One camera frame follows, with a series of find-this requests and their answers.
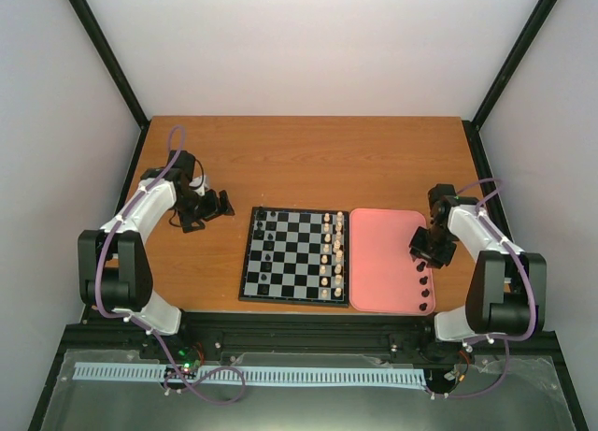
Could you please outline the black and white chessboard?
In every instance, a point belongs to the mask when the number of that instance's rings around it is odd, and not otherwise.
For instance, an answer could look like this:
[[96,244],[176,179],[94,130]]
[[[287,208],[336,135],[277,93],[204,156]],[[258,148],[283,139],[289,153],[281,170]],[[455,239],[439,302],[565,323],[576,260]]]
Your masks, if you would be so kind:
[[[257,218],[259,209],[266,211],[263,220]],[[270,211],[277,213],[270,219]],[[241,301],[286,304],[322,305],[346,308],[349,305],[349,213],[344,213],[343,243],[335,241],[336,210],[255,207],[251,211],[248,242],[238,299]],[[323,215],[330,213],[331,232],[324,233]],[[258,229],[258,221],[264,222]],[[275,222],[275,230],[267,230],[266,223]],[[254,233],[263,231],[263,240],[256,240]],[[272,233],[274,249],[263,248],[267,234]],[[331,234],[330,243],[324,235]],[[272,253],[272,270],[263,271],[265,255]],[[269,274],[268,281],[261,281],[261,274]],[[262,285],[269,286],[269,295],[261,295]],[[334,289],[343,289],[341,298],[334,298]],[[320,298],[320,290],[328,289],[329,297]]]

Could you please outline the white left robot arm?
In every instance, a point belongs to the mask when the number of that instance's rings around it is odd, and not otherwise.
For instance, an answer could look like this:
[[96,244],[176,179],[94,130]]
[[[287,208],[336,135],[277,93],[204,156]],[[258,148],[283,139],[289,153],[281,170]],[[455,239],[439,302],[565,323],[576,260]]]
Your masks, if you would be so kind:
[[235,211],[222,190],[216,192],[206,175],[196,178],[199,161],[187,151],[170,151],[167,165],[146,170],[131,199],[107,223],[78,237],[79,295],[101,314],[140,323],[162,336],[172,357],[188,356],[194,335],[180,326],[182,310],[170,305],[153,288],[145,244],[166,212],[178,217],[184,233],[203,230],[206,223]]

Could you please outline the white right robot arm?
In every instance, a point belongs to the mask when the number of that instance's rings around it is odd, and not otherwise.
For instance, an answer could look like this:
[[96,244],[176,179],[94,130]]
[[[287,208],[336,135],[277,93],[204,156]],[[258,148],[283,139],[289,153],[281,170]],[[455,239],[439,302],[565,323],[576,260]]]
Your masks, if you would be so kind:
[[488,200],[464,196],[451,184],[435,185],[428,192],[429,225],[419,227],[409,243],[419,271],[448,266],[458,243],[475,262],[464,305],[434,316],[439,341],[524,341],[543,330],[546,259],[513,243],[492,222]]

